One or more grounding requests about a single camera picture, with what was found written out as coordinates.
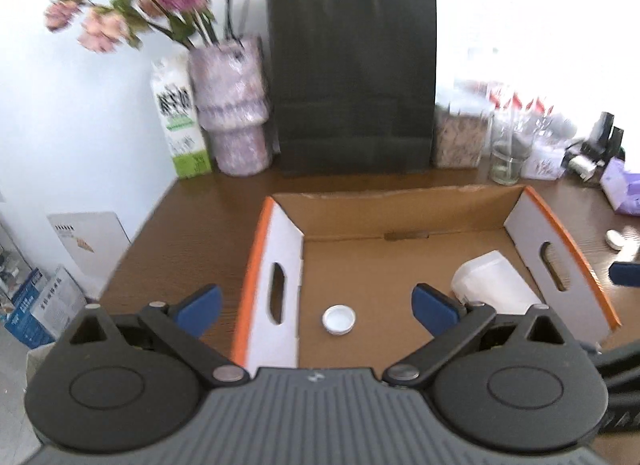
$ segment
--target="orange edge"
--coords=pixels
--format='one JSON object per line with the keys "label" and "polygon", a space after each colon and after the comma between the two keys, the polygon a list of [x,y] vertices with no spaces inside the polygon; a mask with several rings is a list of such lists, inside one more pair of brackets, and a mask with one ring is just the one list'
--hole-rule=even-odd
{"label": "orange edge", "polygon": [[260,262],[264,253],[264,245],[267,239],[267,230],[271,222],[271,212],[275,205],[275,200],[268,196],[262,205],[258,226],[255,228],[254,244],[249,253],[249,262],[242,283],[242,294],[240,306],[238,308],[238,318],[234,339],[231,343],[231,360],[239,366],[246,366],[246,353],[249,345],[249,334],[251,324],[254,320],[255,292],[258,286],[258,273],[260,272]]}
{"label": "orange edge", "polygon": [[567,230],[562,226],[562,223],[560,223],[558,217],[551,211],[551,209],[549,209],[549,206],[545,203],[540,194],[538,194],[535,189],[533,189],[533,187],[527,185],[524,188],[524,192],[527,193],[527,195],[535,202],[540,211],[546,216],[546,219],[551,223],[551,225],[553,225],[556,233],[558,233],[564,245],[569,249],[569,252],[578,265],[578,268],[580,268],[582,275],[587,280],[589,287],[596,296],[600,308],[604,312],[607,322],[609,323],[609,327],[614,330],[615,328],[622,326],[622,323],[618,318],[618,314],[616,314],[616,311],[613,309],[609,298],[606,296],[602,287],[600,286],[593,268],[591,268],[591,265],[585,259],[582,251],[578,248],[578,245],[571,237],[571,234],[569,234],[569,232],[567,232]]}

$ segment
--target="purple package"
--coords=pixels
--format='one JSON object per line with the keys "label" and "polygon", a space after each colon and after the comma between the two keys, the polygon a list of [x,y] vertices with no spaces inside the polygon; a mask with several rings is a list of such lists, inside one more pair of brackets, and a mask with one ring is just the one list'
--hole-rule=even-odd
{"label": "purple package", "polygon": [[616,213],[640,216],[640,172],[625,171],[625,162],[612,158],[600,186]]}

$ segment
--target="brown tabletop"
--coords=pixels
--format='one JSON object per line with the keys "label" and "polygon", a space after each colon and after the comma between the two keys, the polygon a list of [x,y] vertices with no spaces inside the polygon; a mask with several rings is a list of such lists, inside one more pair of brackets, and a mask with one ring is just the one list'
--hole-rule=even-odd
{"label": "brown tabletop", "polygon": [[[127,252],[101,302],[110,313],[131,313],[150,301],[175,304],[206,283],[218,283],[224,293],[224,308],[204,340],[228,354],[244,269],[266,196],[275,192],[394,190],[486,182],[486,170],[289,178],[277,168],[250,178],[211,174],[176,182]],[[536,188],[574,237],[618,312],[623,327],[605,346],[640,339],[639,290],[612,285],[607,273],[613,261],[636,257],[640,218],[614,214],[602,191],[581,187],[573,179],[527,183]],[[606,245],[608,229],[619,230],[629,239],[622,252],[616,253]],[[638,448],[635,461],[623,457],[617,445],[616,449],[603,450],[598,442],[596,447],[612,463],[640,462],[640,437],[633,437],[633,447]],[[628,445],[624,447],[626,456]]]}

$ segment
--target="black paper bag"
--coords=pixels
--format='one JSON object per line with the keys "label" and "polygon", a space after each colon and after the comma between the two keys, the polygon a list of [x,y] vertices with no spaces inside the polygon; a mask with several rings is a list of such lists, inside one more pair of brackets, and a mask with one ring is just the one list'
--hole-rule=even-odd
{"label": "black paper bag", "polygon": [[434,124],[436,0],[268,4],[282,169],[426,169]]}

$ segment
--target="pink flower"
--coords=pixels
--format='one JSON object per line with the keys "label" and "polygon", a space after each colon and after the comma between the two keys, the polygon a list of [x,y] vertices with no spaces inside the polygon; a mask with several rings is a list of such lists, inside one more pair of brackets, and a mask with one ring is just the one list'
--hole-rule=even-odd
{"label": "pink flower", "polygon": [[45,26],[50,32],[58,32],[67,28],[71,20],[80,13],[80,5],[75,1],[56,1],[44,12]]}
{"label": "pink flower", "polygon": [[[191,12],[192,10],[201,10],[206,8],[209,3],[207,0],[156,0],[162,8],[171,12]],[[138,0],[140,9],[150,17],[159,17],[158,7],[151,0]]]}
{"label": "pink flower", "polygon": [[95,9],[90,10],[82,28],[84,32],[78,38],[78,42],[92,52],[113,52],[120,39],[129,37],[126,20],[114,11],[99,14]]}

